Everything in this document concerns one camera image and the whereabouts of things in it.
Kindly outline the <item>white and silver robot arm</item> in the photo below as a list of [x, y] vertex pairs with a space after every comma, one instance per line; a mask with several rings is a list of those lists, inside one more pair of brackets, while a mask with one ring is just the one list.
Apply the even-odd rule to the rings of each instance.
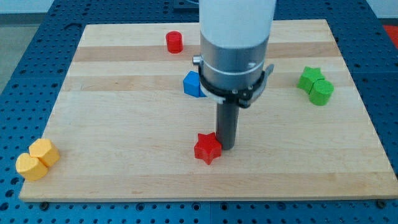
[[275, 0], [199, 0], [201, 90], [219, 104], [248, 108], [265, 89]]

